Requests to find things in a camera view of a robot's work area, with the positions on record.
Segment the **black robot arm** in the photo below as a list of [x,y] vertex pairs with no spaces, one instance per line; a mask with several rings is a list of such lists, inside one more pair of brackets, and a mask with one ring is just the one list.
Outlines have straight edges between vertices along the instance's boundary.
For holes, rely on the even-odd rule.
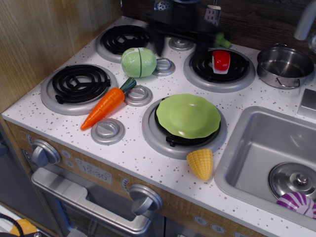
[[166,37],[195,43],[196,53],[215,46],[220,30],[200,16],[199,3],[198,0],[173,0],[170,9],[146,13],[147,29],[153,36],[158,56],[162,56]]

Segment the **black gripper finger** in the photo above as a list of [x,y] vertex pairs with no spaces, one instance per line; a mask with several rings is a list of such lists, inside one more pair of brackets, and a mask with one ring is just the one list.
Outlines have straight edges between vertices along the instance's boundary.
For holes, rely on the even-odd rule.
[[154,34],[153,42],[158,56],[162,56],[164,45],[165,45],[165,35]]
[[195,64],[203,63],[208,53],[208,46],[204,43],[197,43],[195,49]]

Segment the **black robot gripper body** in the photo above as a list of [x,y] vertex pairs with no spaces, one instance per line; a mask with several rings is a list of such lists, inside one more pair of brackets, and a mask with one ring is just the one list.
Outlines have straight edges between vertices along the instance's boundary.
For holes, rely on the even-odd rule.
[[148,30],[152,34],[183,39],[213,46],[217,27],[194,10],[165,10],[147,13]]

